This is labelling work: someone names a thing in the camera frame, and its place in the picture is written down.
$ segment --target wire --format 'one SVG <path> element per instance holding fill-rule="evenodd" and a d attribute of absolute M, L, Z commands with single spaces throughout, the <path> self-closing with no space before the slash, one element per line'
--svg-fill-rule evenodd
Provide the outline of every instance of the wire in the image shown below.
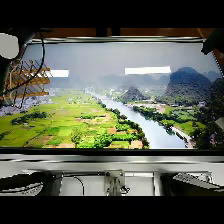
<path fill-rule="evenodd" d="M 58 180 L 58 179 L 62 179 L 62 178 L 64 178 L 64 177 L 74 177 L 75 179 L 77 179 L 77 180 L 82 184 L 82 188 L 83 188 L 82 194 L 83 194 L 83 196 L 84 196 L 84 194 L 85 194 L 84 184 L 83 184 L 83 182 L 82 182 L 78 177 L 76 177 L 76 176 L 74 176 L 74 175 L 68 175 L 68 176 L 57 177 L 57 178 L 54 178 L 53 180 L 47 181 L 47 182 L 45 182 L 45 183 L 49 183 L 49 182 L 51 182 L 51 181 L 55 181 L 55 180 Z M 40 184 L 35 185 L 35 186 L 33 186 L 33 187 L 28 187 L 28 188 L 25 187 L 25 189 L 22 189 L 22 190 L 18 190 L 18 191 L 0 191 L 0 193 L 1 193 L 1 194 L 2 194 L 2 193 L 8 193 L 8 194 L 10 194 L 10 193 L 19 193 L 19 192 L 29 191 L 29 190 L 31 190 L 31 189 L 33 189 L 33 188 L 40 187 L 40 186 L 42 186 L 42 185 L 43 185 L 43 183 L 40 183 Z"/>
<path fill-rule="evenodd" d="M 44 59 L 45 59 L 45 47 L 44 47 L 44 39 L 43 39 L 42 33 L 39 32 L 39 34 L 40 34 L 40 38 L 41 38 L 41 42 L 42 42 L 42 49 L 43 49 L 43 56 L 42 56 L 42 61 L 41 61 L 41 64 L 40 64 L 39 69 L 37 70 L 37 72 L 35 73 L 35 75 L 33 75 L 30 79 L 27 79 L 27 80 L 24 81 L 23 83 L 20 83 L 20 84 L 18 84 L 17 86 L 11 88 L 11 89 L 7 89 L 7 90 L 5 90 L 5 91 L 4 91 L 3 93 L 1 93 L 0 95 L 6 95 L 7 93 L 10 93 L 10 92 L 12 92 L 12 91 L 15 90 L 15 89 L 18 89 L 19 87 L 21 87 L 21 86 L 23 86 L 23 85 L 26 85 L 26 84 L 28 85 L 28 83 L 29 83 L 32 79 L 34 79 L 34 78 L 38 75 L 38 73 L 40 72 L 40 70 L 42 69 L 43 64 L 44 64 Z"/>

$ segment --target television screen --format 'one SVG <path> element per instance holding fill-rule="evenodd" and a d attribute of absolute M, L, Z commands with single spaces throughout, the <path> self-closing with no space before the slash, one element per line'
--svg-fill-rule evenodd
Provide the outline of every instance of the television screen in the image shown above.
<path fill-rule="evenodd" d="M 224 81 L 213 54 L 201 49 L 202 43 L 46 43 L 50 82 L 42 95 L 33 82 L 15 100 L 18 107 L 1 107 L 0 146 L 222 148 Z M 23 60 L 41 57 L 41 44 L 33 44 Z"/>

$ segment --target screen bezel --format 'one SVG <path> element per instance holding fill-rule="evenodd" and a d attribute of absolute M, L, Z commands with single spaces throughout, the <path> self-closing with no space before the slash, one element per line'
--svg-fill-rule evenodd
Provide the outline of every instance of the screen bezel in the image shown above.
<path fill-rule="evenodd" d="M 45 44 L 60 44 L 60 43 L 118 43 L 118 42 L 129 42 L 129 43 L 136 43 L 136 42 L 170 42 L 170 43 L 203 43 L 205 39 L 198 38 L 198 37 L 75 37 L 75 38 L 45 38 L 44 43 Z M 36 45 L 41 44 L 41 40 L 39 39 L 33 39 L 32 43 L 29 43 L 29 45 Z M 213 53 L 213 57 L 219 67 L 219 70 L 223 76 L 223 73 L 220 69 L 219 63 L 215 58 L 215 55 Z M 135 158 L 136 162 L 158 162 L 158 161 L 167 161 L 169 162 L 168 157 L 172 157 L 173 159 L 171 161 L 188 161 L 190 163 L 192 162 L 222 162 L 224 161 L 224 151 L 222 150 L 194 150 L 194 149 L 147 149 L 147 150 L 116 150 L 116 149 L 68 149 L 68 148 L 62 148 L 62 149 L 44 149 L 44 148 L 23 148 L 23 147 L 0 147 L 0 153 L 3 155 L 8 155 L 5 158 L 1 156 L 0 161 L 8 161 L 11 160 L 10 158 L 15 158 L 15 155 L 55 155 L 55 159 L 58 159 L 58 161 L 64 161 L 65 157 L 61 156 L 76 156 L 76 157 L 69 157 L 72 161 L 79 161 L 82 162 L 85 160 L 85 162 L 109 162 L 111 160 L 115 162 L 129 162 L 126 158 L 126 156 L 138 156 L 138 159 Z M 89 159 L 84 159 L 83 156 L 91 156 Z M 30 161 L 37 161 L 33 157 L 29 157 Z"/>

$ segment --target river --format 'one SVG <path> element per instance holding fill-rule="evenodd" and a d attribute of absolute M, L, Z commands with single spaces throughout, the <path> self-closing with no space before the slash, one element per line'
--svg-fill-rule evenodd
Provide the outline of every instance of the river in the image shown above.
<path fill-rule="evenodd" d="M 101 99 L 107 108 L 117 108 L 121 114 L 127 116 L 129 120 L 138 123 L 145 133 L 145 137 L 150 142 L 151 149 L 185 148 L 185 142 L 183 140 L 181 140 L 177 135 L 169 135 L 166 130 L 158 124 L 158 122 L 147 120 L 139 112 L 133 111 L 132 108 L 129 108 L 120 102 L 108 99 L 106 96 L 90 91 L 86 91 L 86 93 Z"/>

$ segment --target sky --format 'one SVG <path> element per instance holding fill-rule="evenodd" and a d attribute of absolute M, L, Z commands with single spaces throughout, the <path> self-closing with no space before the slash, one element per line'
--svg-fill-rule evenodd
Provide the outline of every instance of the sky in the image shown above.
<path fill-rule="evenodd" d="M 192 67 L 199 73 L 220 73 L 212 53 L 205 56 L 201 49 L 202 43 L 45 44 L 45 64 L 52 70 L 69 70 L 69 76 L 83 81 L 111 74 L 124 76 L 125 68 L 140 67 L 170 66 L 171 73 Z M 28 46 L 24 60 L 41 58 L 41 44 Z"/>

